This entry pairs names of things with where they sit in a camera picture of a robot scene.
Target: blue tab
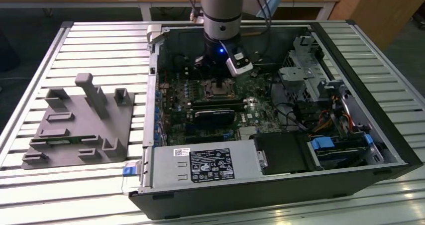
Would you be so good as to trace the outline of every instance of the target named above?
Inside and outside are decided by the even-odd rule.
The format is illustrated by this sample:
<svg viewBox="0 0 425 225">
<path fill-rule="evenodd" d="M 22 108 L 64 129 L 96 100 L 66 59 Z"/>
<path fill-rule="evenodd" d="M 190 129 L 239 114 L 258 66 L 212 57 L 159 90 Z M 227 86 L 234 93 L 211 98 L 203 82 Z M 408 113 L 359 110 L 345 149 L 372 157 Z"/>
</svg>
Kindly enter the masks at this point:
<svg viewBox="0 0 425 225">
<path fill-rule="evenodd" d="M 321 148 L 332 148 L 335 147 L 333 141 L 331 137 L 319 137 L 313 139 L 312 141 L 313 149 L 321 149 Z"/>
<path fill-rule="evenodd" d="M 365 140 L 367 140 L 368 145 L 373 145 L 373 139 L 372 139 L 372 136 L 369 134 L 365 134 Z"/>
<path fill-rule="evenodd" d="M 316 150 L 316 149 L 320 149 L 320 147 L 319 147 L 319 144 L 317 144 L 316 140 L 312 140 L 312 146 L 313 146 L 313 149 L 315 149 L 315 150 Z"/>
<path fill-rule="evenodd" d="M 124 167 L 123 169 L 123 177 L 132 177 L 136 176 L 136 166 L 134 167 Z"/>
</svg>

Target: floor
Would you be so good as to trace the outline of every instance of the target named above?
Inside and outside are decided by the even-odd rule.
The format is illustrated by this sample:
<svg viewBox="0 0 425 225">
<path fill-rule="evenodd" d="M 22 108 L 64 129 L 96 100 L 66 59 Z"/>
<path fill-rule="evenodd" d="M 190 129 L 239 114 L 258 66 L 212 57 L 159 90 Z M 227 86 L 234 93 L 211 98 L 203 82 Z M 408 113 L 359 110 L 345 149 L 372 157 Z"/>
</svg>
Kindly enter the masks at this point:
<svg viewBox="0 0 425 225">
<path fill-rule="evenodd" d="M 180 8 L 163 11 L 152 9 L 154 20 L 187 20 L 188 14 L 188 9 L 186 11 Z M 0 91 L 0 131 L 38 70 L 62 22 L 139 20 L 142 16 L 136 8 L 55 9 L 51 18 L 44 16 L 42 9 L 0 9 L 0 29 L 22 60 L 18 68 L 0 73 L 0 87 L 3 88 Z M 423 95 L 425 95 L 424 48 L 425 31 L 420 31 L 412 23 L 408 23 L 385 51 Z"/>
</svg>

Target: gray plastic holder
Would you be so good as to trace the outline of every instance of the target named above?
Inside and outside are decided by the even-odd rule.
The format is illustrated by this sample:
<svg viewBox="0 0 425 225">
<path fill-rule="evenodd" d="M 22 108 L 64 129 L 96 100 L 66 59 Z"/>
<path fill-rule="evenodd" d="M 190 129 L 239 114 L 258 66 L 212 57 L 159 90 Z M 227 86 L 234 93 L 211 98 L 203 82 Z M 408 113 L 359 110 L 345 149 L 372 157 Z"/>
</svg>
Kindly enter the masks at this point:
<svg viewBox="0 0 425 225">
<path fill-rule="evenodd" d="M 63 88 L 48 91 L 50 107 L 23 157 L 23 169 L 126 160 L 135 94 L 127 89 L 104 94 L 92 80 L 90 73 L 76 76 L 86 95 L 70 96 Z"/>
</svg>

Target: power supply label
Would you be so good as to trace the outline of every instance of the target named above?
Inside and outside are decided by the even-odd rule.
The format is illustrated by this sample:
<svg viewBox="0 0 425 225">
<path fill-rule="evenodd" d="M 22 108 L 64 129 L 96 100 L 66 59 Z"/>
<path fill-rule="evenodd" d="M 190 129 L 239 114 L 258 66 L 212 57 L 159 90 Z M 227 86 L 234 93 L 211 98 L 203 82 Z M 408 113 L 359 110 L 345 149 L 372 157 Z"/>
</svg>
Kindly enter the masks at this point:
<svg viewBox="0 0 425 225">
<path fill-rule="evenodd" d="M 190 157 L 194 183 L 235 179 L 230 149 L 192 151 Z"/>
</svg>

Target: slotted metal surface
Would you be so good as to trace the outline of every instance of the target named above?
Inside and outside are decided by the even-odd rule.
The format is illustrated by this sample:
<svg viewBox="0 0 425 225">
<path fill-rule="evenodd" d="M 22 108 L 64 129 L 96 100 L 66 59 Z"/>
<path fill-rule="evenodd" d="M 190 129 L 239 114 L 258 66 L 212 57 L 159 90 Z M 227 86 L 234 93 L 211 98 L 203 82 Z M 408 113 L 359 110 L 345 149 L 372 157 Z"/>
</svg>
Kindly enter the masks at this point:
<svg viewBox="0 0 425 225">
<path fill-rule="evenodd" d="M 345 22 L 323 22 L 356 73 L 423 161 L 425 160 L 424 101 L 361 33 Z M 143 22 L 75 23 L 50 52 L 39 88 L 19 115 L 16 130 L 0 156 L 0 224 L 155 224 L 127 198 L 122 170 L 142 157 L 150 52 L 148 24 Z M 328 60 L 331 72 L 339 77 Z M 22 157 L 38 129 L 48 88 L 74 84 L 80 72 L 95 75 L 104 93 L 126 87 L 136 93 L 128 161 L 39 170 L 22 170 Z M 219 215 L 162 221 L 162 224 L 397 224 L 425 219 L 425 168 L 396 180 L 333 200 L 236 211 Z"/>
</svg>

